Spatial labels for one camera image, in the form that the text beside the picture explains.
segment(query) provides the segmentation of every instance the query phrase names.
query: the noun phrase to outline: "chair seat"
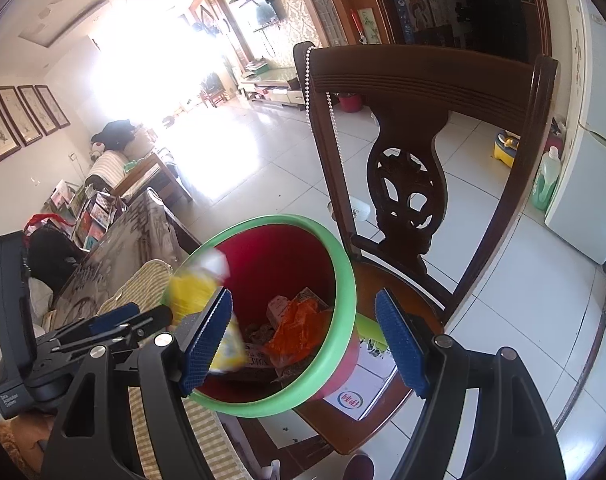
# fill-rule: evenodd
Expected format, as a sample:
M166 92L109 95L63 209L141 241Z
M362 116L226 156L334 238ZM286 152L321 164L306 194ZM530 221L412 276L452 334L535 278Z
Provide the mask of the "chair seat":
M375 319L374 297L382 288L390 290L406 312L421 316L435 334L443 326L432 308L412 285L367 258L352 261L356 281L357 311ZM305 402L295 411L339 454L352 454L365 444L397 412L411 394L396 374L383 395L363 420L353 420L324 400Z

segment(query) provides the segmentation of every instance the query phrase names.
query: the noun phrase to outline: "silver screw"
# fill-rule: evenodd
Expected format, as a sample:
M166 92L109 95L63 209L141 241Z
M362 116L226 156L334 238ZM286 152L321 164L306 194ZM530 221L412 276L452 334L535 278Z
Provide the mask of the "silver screw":
M509 346L501 348L500 355L505 357L507 361L514 361L516 357L518 357L518 354L516 353L515 349L510 348Z
M434 338L434 342L436 346L440 346L441 348L451 348L454 345L454 339L452 339L449 335L440 334Z
M168 346L172 342L172 334L163 332L154 338L154 344L157 346Z
M90 357L97 359L106 353L106 347L102 345L97 345L90 351Z

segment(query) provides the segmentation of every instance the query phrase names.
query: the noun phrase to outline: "wall-mounted tv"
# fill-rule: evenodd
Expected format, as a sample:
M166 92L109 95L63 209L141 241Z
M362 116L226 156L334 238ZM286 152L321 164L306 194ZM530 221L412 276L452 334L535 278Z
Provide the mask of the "wall-mounted tv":
M244 20L254 32L280 21L273 0L232 0L230 7L238 20Z

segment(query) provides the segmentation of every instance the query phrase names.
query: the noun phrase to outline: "blue gripper pad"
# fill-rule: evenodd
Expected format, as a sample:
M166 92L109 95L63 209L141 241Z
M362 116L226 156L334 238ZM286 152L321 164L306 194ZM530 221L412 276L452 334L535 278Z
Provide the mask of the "blue gripper pad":
M384 288L374 300L374 311L405 386L424 399L429 391L425 353L405 322L396 300Z
M98 335L116 328L120 323L139 313L139 305L136 303L126 303L119 308L106 312L102 316L96 316L90 325L91 335Z
M185 316L176 328L174 336L183 350L182 396L202 386L231 317L232 293L218 288L202 312Z

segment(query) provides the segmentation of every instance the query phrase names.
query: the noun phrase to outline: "chair backrest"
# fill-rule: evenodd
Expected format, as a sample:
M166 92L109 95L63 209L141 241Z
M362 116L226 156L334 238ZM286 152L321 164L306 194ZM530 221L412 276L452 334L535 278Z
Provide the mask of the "chair backrest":
M532 67L423 45L308 51L311 46L297 44L294 59L304 90L309 76L312 131L343 245L350 257L362 257L361 250L374 254L422 286L441 303L438 314L445 323L491 262L526 199L547 139L558 62L541 55ZM379 243L356 233L326 92L363 95L381 126L366 168L385 235ZM445 217L447 188L434 140L450 110L521 136L499 204L454 293L427 273L421 256Z

